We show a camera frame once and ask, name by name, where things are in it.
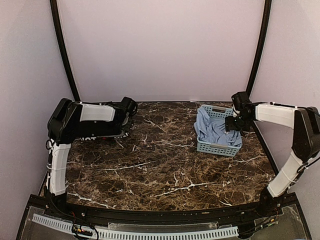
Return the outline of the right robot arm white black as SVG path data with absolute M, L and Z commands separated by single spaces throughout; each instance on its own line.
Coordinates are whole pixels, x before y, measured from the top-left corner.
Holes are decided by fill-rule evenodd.
M 261 191 L 255 205 L 260 217 L 274 215 L 286 192 L 294 186 L 311 165 L 320 159 L 320 112 L 315 106 L 297 106 L 272 102 L 253 102 L 245 91 L 231 96 L 233 114 L 225 120 L 226 131 L 243 131 L 255 123 L 273 125 L 273 130 L 286 134 L 287 160 L 276 161 L 278 173 Z

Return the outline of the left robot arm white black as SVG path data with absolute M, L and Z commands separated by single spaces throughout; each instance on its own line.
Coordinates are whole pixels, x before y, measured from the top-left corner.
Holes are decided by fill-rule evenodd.
M 47 180 L 45 197 L 51 210 L 60 218 L 71 213 L 67 202 L 66 169 L 69 151 L 75 140 L 125 138 L 133 125 L 138 104 L 129 97 L 120 102 L 82 102 L 60 100 L 48 124 Z

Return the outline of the light blue long sleeve shirt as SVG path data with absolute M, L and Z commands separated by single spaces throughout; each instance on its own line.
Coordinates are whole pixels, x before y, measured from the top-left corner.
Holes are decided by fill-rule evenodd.
M 198 139 L 210 144 L 241 148 L 241 133 L 236 130 L 226 131 L 224 119 L 210 118 L 204 107 L 199 107 L 196 114 L 194 129 Z

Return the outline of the light blue plastic basket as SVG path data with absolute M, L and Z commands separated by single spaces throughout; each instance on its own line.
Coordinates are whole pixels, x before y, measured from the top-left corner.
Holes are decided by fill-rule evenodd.
M 208 104 L 203 104 L 200 107 L 203 107 L 206 110 L 206 112 L 209 114 L 210 118 L 212 119 L 225 120 L 226 117 L 233 116 L 233 110 L 231 108 L 208 105 Z M 234 157 L 241 149 L 241 147 L 203 142 L 199 140 L 198 136 L 196 139 L 197 139 L 197 151 L 202 153 Z

